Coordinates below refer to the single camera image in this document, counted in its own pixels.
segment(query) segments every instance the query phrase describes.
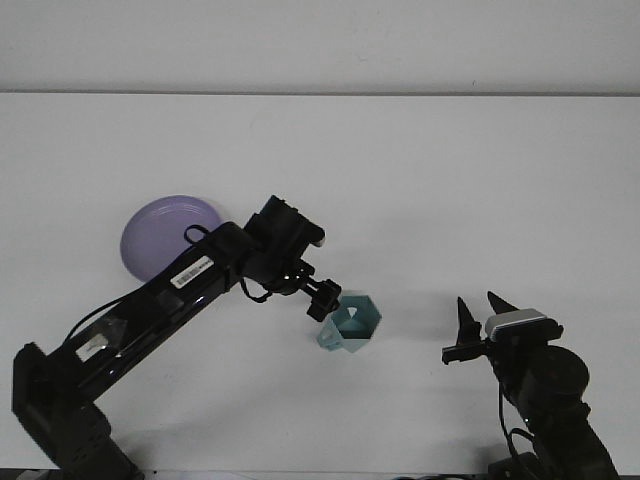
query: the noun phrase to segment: purple plate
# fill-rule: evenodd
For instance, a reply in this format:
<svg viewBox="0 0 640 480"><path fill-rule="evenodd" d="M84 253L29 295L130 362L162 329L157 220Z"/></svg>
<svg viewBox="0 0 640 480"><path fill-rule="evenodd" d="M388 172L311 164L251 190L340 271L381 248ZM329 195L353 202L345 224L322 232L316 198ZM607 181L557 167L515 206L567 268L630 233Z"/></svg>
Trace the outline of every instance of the purple plate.
<svg viewBox="0 0 640 480"><path fill-rule="evenodd" d="M214 230L221 223L218 212L199 198L172 195L155 200L141 208L122 232L124 266L134 277L148 282L191 246L183 237L188 226ZM199 238L197 231L189 233Z"/></svg>

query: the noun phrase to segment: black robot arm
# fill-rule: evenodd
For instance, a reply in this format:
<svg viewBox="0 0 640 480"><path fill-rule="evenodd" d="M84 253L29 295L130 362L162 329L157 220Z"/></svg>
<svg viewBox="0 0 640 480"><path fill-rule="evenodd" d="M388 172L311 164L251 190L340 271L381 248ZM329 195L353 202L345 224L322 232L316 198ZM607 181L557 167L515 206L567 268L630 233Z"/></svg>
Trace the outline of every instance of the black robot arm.
<svg viewBox="0 0 640 480"><path fill-rule="evenodd" d="M486 355L500 383L500 401L504 396L518 410L532 434L526 436L537 457L518 456L505 429L512 458L491 465L491 479L618 480L609 453L587 421L590 408L582 401L589 383L586 365L575 353L548 344L560 338L562 326L537 310L520 310L491 292L488 297L496 315L485 324L484 340L480 323L458 299L458 340L443 349L442 360L448 364Z"/></svg>
<svg viewBox="0 0 640 480"><path fill-rule="evenodd" d="M339 306L340 286L313 280L314 268L301 259L309 245L322 244L324 231L284 201L271 197L244 228L193 228L203 238L51 354L30 343L16 356L13 411L65 478L143 478L93 402L236 283L247 295L245 278L260 283L266 294L251 297L258 301L303 290L317 321Z"/></svg>

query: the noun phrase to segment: label sticker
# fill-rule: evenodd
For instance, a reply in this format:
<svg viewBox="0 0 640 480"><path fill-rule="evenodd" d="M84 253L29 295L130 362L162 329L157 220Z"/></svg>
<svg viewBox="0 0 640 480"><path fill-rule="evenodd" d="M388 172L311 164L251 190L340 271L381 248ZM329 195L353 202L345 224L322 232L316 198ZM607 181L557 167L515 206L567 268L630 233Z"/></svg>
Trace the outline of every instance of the label sticker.
<svg viewBox="0 0 640 480"><path fill-rule="evenodd" d="M107 340L107 338L101 333L98 333L93 338L91 338L91 340L89 340L78 350L76 350L76 354L78 355L78 357L80 357L80 360L86 362L100 350L104 350L105 348L107 348L108 345L109 340Z"/></svg>
<svg viewBox="0 0 640 480"><path fill-rule="evenodd" d="M207 268L213 266L213 260L209 257L202 257L199 260L196 260L183 271L181 271L178 275L171 279L171 283L174 287L180 289L188 284L191 280L196 278L202 272L204 272Z"/></svg>

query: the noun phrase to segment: black cable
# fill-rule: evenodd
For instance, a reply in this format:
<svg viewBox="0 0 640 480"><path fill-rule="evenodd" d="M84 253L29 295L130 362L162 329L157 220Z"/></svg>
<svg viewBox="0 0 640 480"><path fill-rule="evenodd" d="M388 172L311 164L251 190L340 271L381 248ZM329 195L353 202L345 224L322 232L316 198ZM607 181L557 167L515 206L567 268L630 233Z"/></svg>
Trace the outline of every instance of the black cable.
<svg viewBox="0 0 640 480"><path fill-rule="evenodd" d="M109 303L105 303L104 305L102 305L101 307L96 308L95 310L93 310L91 313L85 315L82 320L80 320L78 323L76 323L73 328L71 329L71 331L69 332L69 334L67 335L67 337L64 339L64 341L62 342L62 344L64 345L65 343L67 343L69 340L71 340L71 338L73 337L73 335L76 333L76 331L82 326L82 324L84 322L86 322L87 320L89 320L91 317L93 317L94 315L96 315L97 313L100 313L101 311L116 305L120 302L122 302L123 300L125 300L126 298L128 298L130 295L133 295L135 292L137 292L137 290L134 290L133 292L129 292L126 295L123 295L119 298L116 298L115 300L111 300Z"/></svg>
<svg viewBox="0 0 640 480"><path fill-rule="evenodd" d="M249 289L247 288L247 282L245 281L244 277L240 277L240 287L242 287L242 291L244 292L244 294L256 303L264 303L267 301L267 299L271 295L273 295L273 292L267 292L260 297L254 297L249 293Z"/></svg>
<svg viewBox="0 0 640 480"><path fill-rule="evenodd" d="M198 242L198 240L193 240L190 236L189 236L189 230L197 230L198 232L200 232L202 235L204 235L205 237L207 235L209 235L211 232L209 230L207 230L205 227L203 227L202 225L189 225L183 234L184 239L189 242L191 245L194 245Z"/></svg>
<svg viewBox="0 0 640 480"><path fill-rule="evenodd" d="M522 463L518 454L518 450L516 450L516 447L513 444L514 434L520 435L530 441L533 441L533 436L520 428L514 428L510 432L507 431L507 426L504 421L504 396L504 389L502 388L502 384L500 384L498 388L498 417L500 418L500 427L502 428L502 433L504 434L504 438L507 440L507 448L509 449L511 458L513 459L515 464L520 467L522 473L524 473L525 476L529 477L530 480L540 480L535 473L529 470L529 468Z"/></svg>

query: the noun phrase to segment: white table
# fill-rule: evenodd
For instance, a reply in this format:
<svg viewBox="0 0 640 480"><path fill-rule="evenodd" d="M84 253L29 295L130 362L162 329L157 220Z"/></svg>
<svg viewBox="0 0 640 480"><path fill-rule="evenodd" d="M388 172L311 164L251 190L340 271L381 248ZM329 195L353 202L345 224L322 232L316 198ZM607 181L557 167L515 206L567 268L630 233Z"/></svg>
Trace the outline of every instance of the white table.
<svg viewBox="0 0 640 480"><path fill-rule="evenodd" d="M11 362L138 283L128 218L186 193L240 224L278 194L327 231L306 258L384 318L356 354L303 294L232 291L98 401L148 469L478 472L507 456L486 361L445 367L455 298L565 326L620 473L640 460L640 99L0 95L0 465L50 462ZM516 415L509 423L515 425Z"/></svg>

